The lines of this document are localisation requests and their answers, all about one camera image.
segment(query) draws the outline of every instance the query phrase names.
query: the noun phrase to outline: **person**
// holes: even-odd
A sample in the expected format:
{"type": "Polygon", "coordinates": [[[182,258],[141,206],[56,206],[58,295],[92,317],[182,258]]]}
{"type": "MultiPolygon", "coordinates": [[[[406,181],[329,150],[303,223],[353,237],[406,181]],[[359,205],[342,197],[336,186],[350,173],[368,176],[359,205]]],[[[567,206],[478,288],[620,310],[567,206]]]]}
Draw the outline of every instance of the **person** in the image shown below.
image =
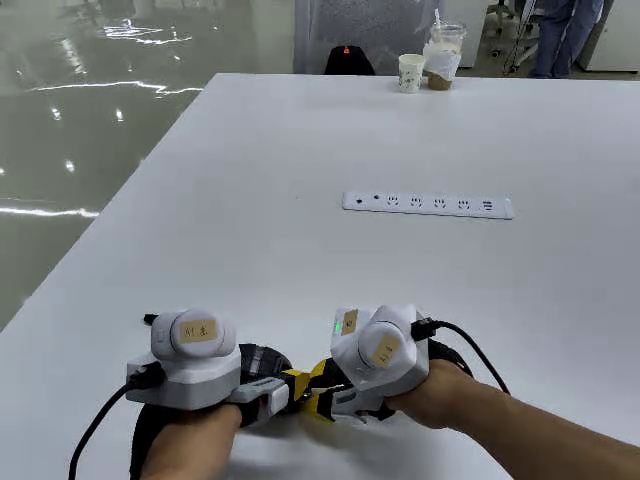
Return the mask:
{"type": "Polygon", "coordinates": [[[580,55],[604,0],[546,0],[531,78],[564,78],[580,55]]]}
{"type": "MultiPolygon", "coordinates": [[[[522,403],[444,360],[432,360],[418,388],[386,403],[426,427],[469,435],[518,480],[640,478],[640,448],[522,403]]],[[[238,407],[225,405],[165,427],[142,479],[219,478],[241,420],[238,407]]]]}

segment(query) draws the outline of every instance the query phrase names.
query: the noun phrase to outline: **blue jeans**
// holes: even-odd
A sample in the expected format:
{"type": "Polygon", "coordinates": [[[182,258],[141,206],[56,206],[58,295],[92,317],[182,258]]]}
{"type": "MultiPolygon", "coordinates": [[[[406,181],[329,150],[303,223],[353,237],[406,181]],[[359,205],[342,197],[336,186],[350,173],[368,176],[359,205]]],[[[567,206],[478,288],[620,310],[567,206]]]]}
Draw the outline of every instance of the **blue jeans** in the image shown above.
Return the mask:
{"type": "Polygon", "coordinates": [[[571,66],[589,38],[604,0],[547,0],[545,3],[538,57],[529,76],[563,78],[571,73],[571,66]]]}

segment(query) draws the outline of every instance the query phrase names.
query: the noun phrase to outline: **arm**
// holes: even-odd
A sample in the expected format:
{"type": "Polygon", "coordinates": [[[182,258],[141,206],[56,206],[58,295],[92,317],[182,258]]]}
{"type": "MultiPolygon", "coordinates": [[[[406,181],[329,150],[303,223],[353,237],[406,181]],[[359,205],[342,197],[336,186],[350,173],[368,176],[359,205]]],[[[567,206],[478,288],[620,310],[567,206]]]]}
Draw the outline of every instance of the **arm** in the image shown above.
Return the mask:
{"type": "Polygon", "coordinates": [[[640,448],[522,403],[442,360],[431,362],[422,385],[387,403],[428,427],[469,435],[518,480],[640,478],[640,448]]]}
{"type": "Polygon", "coordinates": [[[221,478],[242,416],[234,405],[190,413],[167,425],[153,441],[141,480],[215,480],[221,478]]]}

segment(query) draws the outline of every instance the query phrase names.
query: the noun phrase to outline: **black bag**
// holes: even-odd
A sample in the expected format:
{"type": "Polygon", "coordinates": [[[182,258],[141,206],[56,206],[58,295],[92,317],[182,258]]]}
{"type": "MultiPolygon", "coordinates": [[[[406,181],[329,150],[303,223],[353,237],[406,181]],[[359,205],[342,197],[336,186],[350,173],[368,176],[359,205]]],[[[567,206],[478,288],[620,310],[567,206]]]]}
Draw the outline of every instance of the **black bag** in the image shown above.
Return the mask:
{"type": "Polygon", "coordinates": [[[369,59],[360,47],[339,45],[329,54],[325,75],[375,75],[369,59]]]}

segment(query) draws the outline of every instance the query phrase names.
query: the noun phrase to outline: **shiny floor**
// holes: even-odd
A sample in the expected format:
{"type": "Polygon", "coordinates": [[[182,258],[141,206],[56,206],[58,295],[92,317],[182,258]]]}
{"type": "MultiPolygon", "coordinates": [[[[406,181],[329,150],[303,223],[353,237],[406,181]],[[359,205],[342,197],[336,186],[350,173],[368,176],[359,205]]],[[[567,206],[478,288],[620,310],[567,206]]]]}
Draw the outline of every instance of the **shiny floor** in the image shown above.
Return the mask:
{"type": "Polygon", "coordinates": [[[216,72],[292,71],[294,3],[0,0],[0,330],[216,72]]]}

